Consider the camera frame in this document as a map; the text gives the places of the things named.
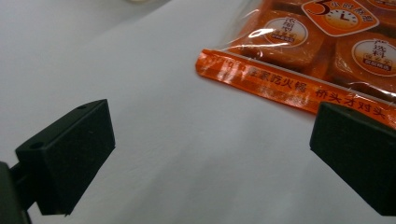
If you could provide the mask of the orange plastic seasoning packet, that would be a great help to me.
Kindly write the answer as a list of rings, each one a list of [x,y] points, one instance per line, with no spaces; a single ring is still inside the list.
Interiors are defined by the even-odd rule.
[[[249,0],[196,71],[304,111],[329,102],[396,129],[396,0]]]

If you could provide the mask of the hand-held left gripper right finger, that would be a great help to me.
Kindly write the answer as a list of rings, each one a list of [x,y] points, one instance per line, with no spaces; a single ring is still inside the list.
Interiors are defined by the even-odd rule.
[[[396,130],[349,107],[319,105],[310,148],[382,216],[396,217]]]

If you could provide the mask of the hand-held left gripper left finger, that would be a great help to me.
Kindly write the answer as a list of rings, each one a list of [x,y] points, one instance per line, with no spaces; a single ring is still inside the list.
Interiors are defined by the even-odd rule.
[[[69,215],[115,148],[106,99],[80,105],[16,149],[21,206]]]

